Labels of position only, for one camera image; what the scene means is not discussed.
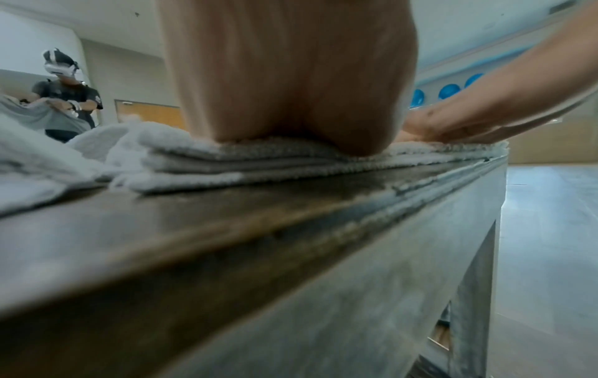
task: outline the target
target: black t-shirt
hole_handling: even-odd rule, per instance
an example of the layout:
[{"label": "black t-shirt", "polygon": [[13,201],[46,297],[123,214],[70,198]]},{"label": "black t-shirt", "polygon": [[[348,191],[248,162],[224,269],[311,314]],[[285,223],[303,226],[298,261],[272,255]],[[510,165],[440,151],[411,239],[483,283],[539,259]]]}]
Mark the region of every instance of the black t-shirt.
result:
[{"label": "black t-shirt", "polygon": [[[98,104],[98,109],[104,109],[98,91],[83,84],[67,85],[60,80],[44,81],[35,84],[32,91],[40,97],[59,98],[65,101],[74,100],[82,103],[87,100],[95,101]],[[77,115],[81,120],[89,123],[92,128],[95,127],[91,111],[80,110]]]}]

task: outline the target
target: blue ball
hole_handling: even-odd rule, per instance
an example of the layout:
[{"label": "blue ball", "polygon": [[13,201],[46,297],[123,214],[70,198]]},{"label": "blue ball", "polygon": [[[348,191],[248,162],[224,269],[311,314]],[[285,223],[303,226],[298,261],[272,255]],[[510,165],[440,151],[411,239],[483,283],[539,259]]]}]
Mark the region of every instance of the blue ball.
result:
[{"label": "blue ball", "polygon": [[483,73],[476,73],[474,76],[467,79],[467,81],[465,82],[465,88],[469,87],[471,84],[473,84],[476,80],[478,80],[482,76],[484,76]]},{"label": "blue ball", "polygon": [[446,98],[456,95],[459,92],[461,92],[461,87],[459,87],[457,84],[448,84],[440,90],[440,92],[438,93],[438,98],[444,100]]},{"label": "blue ball", "polygon": [[411,100],[411,106],[409,109],[420,107],[424,104],[425,101],[425,93],[421,89],[416,89],[413,92],[413,99]]}]

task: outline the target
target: white vr headset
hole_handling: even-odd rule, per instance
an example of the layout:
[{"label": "white vr headset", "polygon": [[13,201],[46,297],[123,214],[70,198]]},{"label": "white vr headset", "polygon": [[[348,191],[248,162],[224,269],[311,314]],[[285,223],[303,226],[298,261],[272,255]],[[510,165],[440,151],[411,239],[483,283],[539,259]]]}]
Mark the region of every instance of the white vr headset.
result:
[{"label": "white vr headset", "polygon": [[79,69],[77,62],[59,49],[46,50],[43,57],[45,59],[44,68],[52,75],[74,78],[75,72]]}]

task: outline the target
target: wooden door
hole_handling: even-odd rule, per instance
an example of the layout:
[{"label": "wooden door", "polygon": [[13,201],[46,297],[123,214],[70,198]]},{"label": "wooden door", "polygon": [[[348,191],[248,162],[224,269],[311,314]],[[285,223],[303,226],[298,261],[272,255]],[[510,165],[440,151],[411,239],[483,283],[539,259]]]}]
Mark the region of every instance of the wooden door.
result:
[{"label": "wooden door", "polygon": [[175,106],[155,105],[133,101],[116,100],[116,115],[119,122],[131,119],[164,123],[185,130],[181,109]]}]

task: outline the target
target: gray floor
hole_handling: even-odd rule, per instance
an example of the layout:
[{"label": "gray floor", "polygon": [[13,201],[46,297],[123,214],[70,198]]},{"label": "gray floor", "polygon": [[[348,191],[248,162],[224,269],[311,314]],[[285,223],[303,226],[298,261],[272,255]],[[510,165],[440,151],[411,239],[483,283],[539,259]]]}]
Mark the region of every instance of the gray floor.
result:
[{"label": "gray floor", "polygon": [[598,377],[598,165],[509,168],[496,312],[494,378]]}]

